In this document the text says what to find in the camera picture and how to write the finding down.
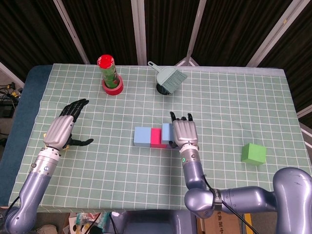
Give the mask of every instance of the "red tape roll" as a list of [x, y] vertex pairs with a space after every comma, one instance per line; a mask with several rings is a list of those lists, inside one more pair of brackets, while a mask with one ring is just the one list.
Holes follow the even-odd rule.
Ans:
[[122, 92], [122, 90], [123, 90], [122, 78], [119, 75], [118, 75], [118, 78], [119, 78], [119, 85], [116, 88], [114, 88], [114, 89], [107, 88], [104, 79], [102, 80], [103, 89], [104, 89], [104, 91], [107, 94], [109, 94], [109, 95], [118, 95], [118, 94], [120, 94]]

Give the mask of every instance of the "blue cloth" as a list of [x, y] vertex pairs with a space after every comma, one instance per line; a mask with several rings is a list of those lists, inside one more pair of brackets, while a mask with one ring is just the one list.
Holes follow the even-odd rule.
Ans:
[[8, 206], [51, 70], [52, 65], [35, 66], [27, 75], [0, 162], [0, 206]]

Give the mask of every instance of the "green cube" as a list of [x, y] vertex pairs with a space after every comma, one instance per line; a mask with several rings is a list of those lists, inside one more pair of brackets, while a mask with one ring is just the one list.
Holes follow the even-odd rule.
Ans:
[[247, 144], [242, 150], [242, 162], [250, 163], [253, 165], [260, 165], [265, 163], [267, 149], [262, 145]]

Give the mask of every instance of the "grid pattern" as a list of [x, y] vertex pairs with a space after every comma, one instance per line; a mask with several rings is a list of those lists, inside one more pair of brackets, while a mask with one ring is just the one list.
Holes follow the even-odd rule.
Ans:
[[[54, 64], [11, 202], [43, 147], [43, 134], [65, 105], [80, 98], [90, 102], [73, 128], [73, 138], [94, 142], [62, 152], [39, 211], [185, 209], [179, 151], [133, 145], [136, 126], [161, 128], [170, 122], [169, 111], [177, 117], [193, 114], [203, 169], [213, 187], [272, 190], [274, 173], [287, 166], [311, 174], [285, 75], [185, 67], [188, 79], [174, 94], [163, 96], [155, 89], [153, 69], [118, 66], [117, 72], [124, 90], [108, 96], [97, 66]], [[267, 148], [266, 164], [240, 162], [247, 143]]]

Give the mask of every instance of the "pink block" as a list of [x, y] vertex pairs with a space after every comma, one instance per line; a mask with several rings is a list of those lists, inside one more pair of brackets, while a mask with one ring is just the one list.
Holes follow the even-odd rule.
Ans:
[[161, 128], [152, 128], [151, 148], [161, 148], [161, 149], [167, 148], [167, 145], [161, 144]]

